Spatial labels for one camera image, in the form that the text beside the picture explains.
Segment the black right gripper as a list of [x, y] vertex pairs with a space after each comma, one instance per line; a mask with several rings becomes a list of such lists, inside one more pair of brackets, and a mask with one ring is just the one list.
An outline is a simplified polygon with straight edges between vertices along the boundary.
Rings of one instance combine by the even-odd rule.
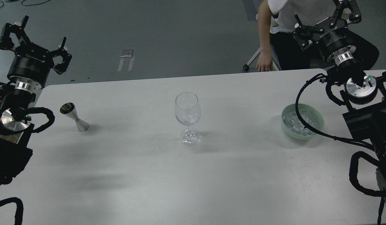
[[347, 24], [357, 24], [362, 21], [362, 14], [355, 0], [333, 0], [336, 8], [329, 18], [329, 22], [319, 23], [317, 27], [303, 25], [299, 16], [294, 15], [297, 21], [297, 27], [292, 35], [302, 51], [306, 51], [313, 42], [315, 34], [315, 43], [321, 54], [323, 61], [334, 63], [335, 57], [347, 51], [354, 53], [357, 50], [357, 41], [348, 29]]

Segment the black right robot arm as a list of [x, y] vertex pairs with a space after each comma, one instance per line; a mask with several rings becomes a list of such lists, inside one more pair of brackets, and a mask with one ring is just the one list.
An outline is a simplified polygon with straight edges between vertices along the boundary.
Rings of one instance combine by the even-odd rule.
[[[381, 215], [386, 209], [386, 71], [379, 77], [365, 73], [363, 61], [355, 58], [359, 44], [349, 31], [349, 24], [361, 21], [361, 13], [355, 0], [335, 0], [336, 9], [331, 17], [314, 26], [303, 25], [295, 15], [297, 25], [293, 37], [302, 50], [315, 44], [326, 63], [335, 66], [315, 75], [306, 81], [295, 101], [295, 111], [304, 127], [334, 140], [362, 146], [372, 150], [376, 157], [359, 151], [352, 155], [349, 165], [349, 181], [352, 186], [365, 195], [381, 199], [377, 224], [381, 224]], [[307, 123], [299, 113], [299, 98], [302, 92], [314, 81], [326, 83], [326, 93], [335, 104], [344, 105], [347, 113], [343, 114], [352, 138], [343, 138], [325, 134]], [[376, 180], [379, 190], [372, 190], [360, 185], [358, 181], [359, 160], [364, 159], [376, 167]]]

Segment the person's bare forearm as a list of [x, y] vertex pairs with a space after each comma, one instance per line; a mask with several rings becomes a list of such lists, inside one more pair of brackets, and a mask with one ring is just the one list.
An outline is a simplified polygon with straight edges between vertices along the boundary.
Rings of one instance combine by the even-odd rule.
[[269, 30], [271, 27], [272, 12], [267, 0], [262, 1], [258, 8], [258, 33], [261, 53], [271, 53]]

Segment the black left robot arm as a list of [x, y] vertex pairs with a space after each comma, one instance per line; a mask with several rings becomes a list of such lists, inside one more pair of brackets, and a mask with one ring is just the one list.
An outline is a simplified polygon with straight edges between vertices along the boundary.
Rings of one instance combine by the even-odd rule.
[[14, 53], [8, 83], [0, 82], [0, 186], [10, 184], [26, 167], [33, 150], [28, 148], [31, 134], [54, 124], [54, 113], [44, 107], [29, 107], [35, 90], [45, 87], [51, 69], [66, 72], [72, 55], [64, 37], [57, 50], [47, 50], [30, 41], [25, 33], [29, 17], [21, 23], [7, 23], [0, 36], [0, 49]]

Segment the person's bare hand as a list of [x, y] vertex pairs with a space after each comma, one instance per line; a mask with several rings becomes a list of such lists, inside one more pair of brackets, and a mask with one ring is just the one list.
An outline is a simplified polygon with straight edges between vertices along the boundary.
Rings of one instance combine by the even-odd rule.
[[257, 71], [270, 72], [273, 68], [273, 57], [270, 50], [263, 50], [259, 53], [256, 64]]

